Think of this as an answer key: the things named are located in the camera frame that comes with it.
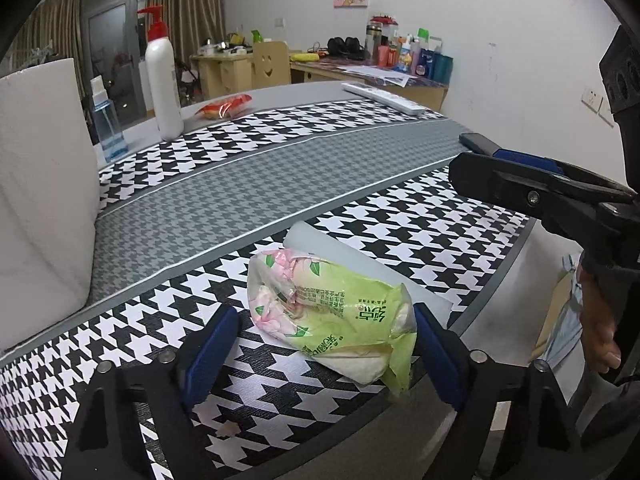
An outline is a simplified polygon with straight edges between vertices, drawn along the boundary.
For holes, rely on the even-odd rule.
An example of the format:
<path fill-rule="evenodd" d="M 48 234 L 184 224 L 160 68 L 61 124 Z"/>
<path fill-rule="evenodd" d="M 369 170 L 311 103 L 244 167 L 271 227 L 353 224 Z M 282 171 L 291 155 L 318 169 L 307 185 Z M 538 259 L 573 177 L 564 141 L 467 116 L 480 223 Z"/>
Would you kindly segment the person's right hand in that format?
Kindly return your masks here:
<path fill-rule="evenodd" d="M 616 330 L 612 308 L 604 299 L 596 277 L 579 266 L 577 279 L 582 288 L 582 350 L 590 370 L 607 373 L 620 367 L 620 348 L 614 341 Z"/>

